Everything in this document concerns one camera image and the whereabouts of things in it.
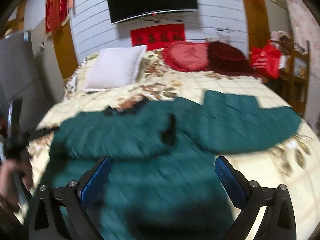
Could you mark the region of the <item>person's left hand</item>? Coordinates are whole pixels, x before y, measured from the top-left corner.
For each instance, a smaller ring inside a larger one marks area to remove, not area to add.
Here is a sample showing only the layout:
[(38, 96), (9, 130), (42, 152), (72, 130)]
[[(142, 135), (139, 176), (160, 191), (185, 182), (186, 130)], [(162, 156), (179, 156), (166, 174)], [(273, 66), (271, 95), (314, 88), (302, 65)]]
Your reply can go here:
[(6, 160), (1, 165), (1, 205), (8, 210), (17, 213), (20, 209), (19, 200), (14, 185), (13, 173), (23, 173), (22, 181), (26, 189), (33, 187), (33, 172), (29, 160)]

